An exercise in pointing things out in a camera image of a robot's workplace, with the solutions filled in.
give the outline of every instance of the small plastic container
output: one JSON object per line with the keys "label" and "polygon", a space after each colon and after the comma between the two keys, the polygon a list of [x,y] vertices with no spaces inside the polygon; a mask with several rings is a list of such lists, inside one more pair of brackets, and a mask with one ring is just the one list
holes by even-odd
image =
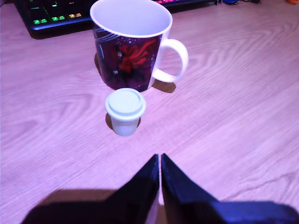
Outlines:
{"label": "small plastic container", "polygon": [[299,2],[299,0],[287,0],[287,1],[293,5],[296,5]]}
{"label": "small plastic container", "polygon": [[112,128],[118,135],[132,135],[143,115],[146,103],[140,92],[122,88],[112,92],[105,101],[107,113],[111,117]]}

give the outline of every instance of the wooden desk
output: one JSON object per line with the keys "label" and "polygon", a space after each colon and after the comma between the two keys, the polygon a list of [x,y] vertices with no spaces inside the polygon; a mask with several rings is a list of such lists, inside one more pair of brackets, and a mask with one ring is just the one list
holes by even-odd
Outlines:
{"label": "wooden desk", "polygon": [[[173,17],[187,74],[175,90],[145,91],[140,126],[120,137],[105,121],[112,90],[92,32],[35,40],[13,4],[1,8],[3,224],[56,189],[117,189],[163,152],[220,200],[299,210],[299,5],[219,4]],[[162,68],[177,64],[168,52]]]}

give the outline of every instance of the mug rim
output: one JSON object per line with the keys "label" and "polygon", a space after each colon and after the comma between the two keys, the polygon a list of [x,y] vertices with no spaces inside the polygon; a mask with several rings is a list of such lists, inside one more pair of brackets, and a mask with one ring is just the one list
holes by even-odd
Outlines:
{"label": "mug rim", "polygon": [[117,31],[114,31],[114,30],[111,30],[103,25],[101,25],[98,21],[95,20],[94,16],[93,16],[93,12],[94,12],[94,9],[96,8],[97,4],[101,3],[102,1],[105,1],[105,0],[98,0],[96,1],[95,3],[93,3],[93,5],[91,6],[90,8],[90,17],[92,19],[92,21],[98,25],[100,28],[110,32],[110,33],[113,33],[113,34],[116,34],[116,35],[119,35],[119,36],[125,36],[125,37],[132,37],[132,38],[149,38],[149,37],[154,37],[154,36],[159,36],[161,34],[164,34],[165,32],[167,32],[168,30],[170,30],[171,26],[172,26],[172,21],[173,21],[173,18],[172,18],[172,15],[171,13],[162,5],[160,5],[159,3],[155,2],[155,1],[152,1],[152,0],[146,0],[146,1],[149,1],[151,2],[150,4],[155,4],[156,6],[159,6],[159,7],[162,7],[163,10],[168,14],[169,18],[170,18],[170,23],[169,25],[162,31],[158,32],[158,33],[154,33],[154,34],[149,34],[149,35],[131,35],[131,34],[124,34],[124,33],[120,33],[120,32],[117,32]]}

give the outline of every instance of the backlit keyboard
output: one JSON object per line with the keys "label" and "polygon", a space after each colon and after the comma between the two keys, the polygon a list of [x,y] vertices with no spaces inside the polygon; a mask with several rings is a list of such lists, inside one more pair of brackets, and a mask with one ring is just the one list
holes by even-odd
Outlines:
{"label": "backlit keyboard", "polygon": [[[15,0],[14,3],[31,34],[65,31],[79,26],[92,27],[89,10],[96,0]],[[156,0],[165,7],[192,2],[220,0]]]}

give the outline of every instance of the white mug handle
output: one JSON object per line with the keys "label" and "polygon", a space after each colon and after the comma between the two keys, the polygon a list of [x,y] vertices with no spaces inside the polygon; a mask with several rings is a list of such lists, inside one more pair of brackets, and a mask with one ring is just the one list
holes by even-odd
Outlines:
{"label": "white mug handle", "polygon": [[177,75],[177,76],[168,74],[164,71],[161,71],[160,69],[156,69],[153,72],[153,77],[162,82],[175,83],[182,77],[182,75],[185,73],[185,71],[187,69],[188,60],[189,60],[188,51],[187,51],[186,47],[180,41],[174,40],[174,39],[166,39],[166,40],[162,41],[160,47],[161,48],[168,47],[168,48],[174,49],[181,58],[182,68],[181,68],[179,75]]}

